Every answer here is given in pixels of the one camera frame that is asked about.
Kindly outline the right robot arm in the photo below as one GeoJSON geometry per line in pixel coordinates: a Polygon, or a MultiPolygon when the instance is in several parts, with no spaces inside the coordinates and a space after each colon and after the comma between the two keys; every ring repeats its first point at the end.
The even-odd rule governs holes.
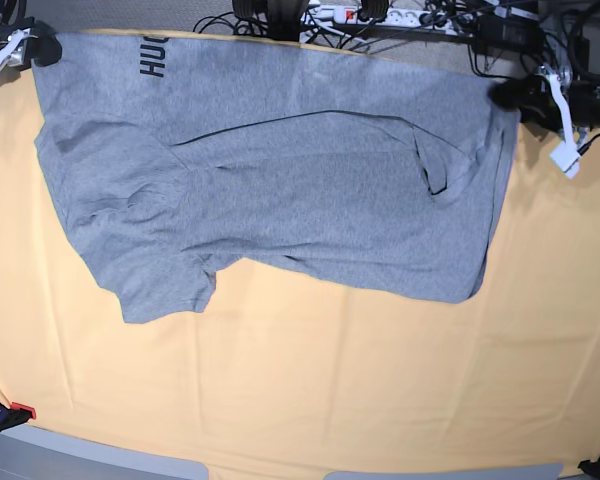
{"type": "Polygon", "coordinates": [[[23,32],[13,50],[0,66],[14,71],[26,71],[36,65],[46,67],[57,63],[62,46],[55,30],[45,22],[27,15],[27,1],[0,1],[0,53],[6,53],[8,43],[17,32],[23,32]]]}

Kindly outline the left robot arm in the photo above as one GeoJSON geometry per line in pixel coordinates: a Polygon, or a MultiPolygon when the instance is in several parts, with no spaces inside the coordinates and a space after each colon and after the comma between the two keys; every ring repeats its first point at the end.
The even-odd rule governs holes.
{"type": "Polygon", "coordinates": [[[502,13],[482,16],[477,35],[484,47],[513,53],[522,73],[508,74],[489,92],[523,124],[562,130],[548,76],[558,76],[559,92],[574,128],[600,129],[600,1],[502,2],[502,13]]]}

